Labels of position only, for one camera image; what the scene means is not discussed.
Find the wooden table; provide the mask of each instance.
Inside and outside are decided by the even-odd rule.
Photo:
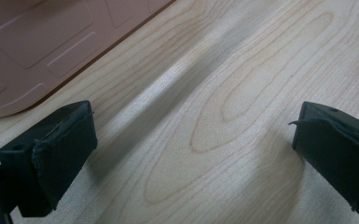
[[[359,223],[287,125],[304,101],[359,118],[359,1],[177,0],[0,119],[0,147],[86,99],[98,148],[57,211],[15,223]]]

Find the pink plastic container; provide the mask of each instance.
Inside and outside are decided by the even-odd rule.
[[[33,105],[172,0],[0,0],[0,117]]]

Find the wood grain pattern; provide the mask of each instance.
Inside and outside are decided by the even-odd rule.
[[[46,218],[15,223],[359,223],[291,149],[302,102],[359,118],[359,1],[177,0],[0,147],[89,99],[98,149]]]

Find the wood surface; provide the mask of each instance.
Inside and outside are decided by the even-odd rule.
[[[81,100],[98,148],[57,211],[15,223],[359,223],[287,125],[304,101],[359,118],[359,1],[177,0],[0,119],[0,147]]]

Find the wood grain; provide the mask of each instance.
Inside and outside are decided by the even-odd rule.
[[[359,223],[291,149],[302,102],[359,118],[359,1],[177,0],[0,147],[88,99],[99,146],[45,218],[15,223]]]

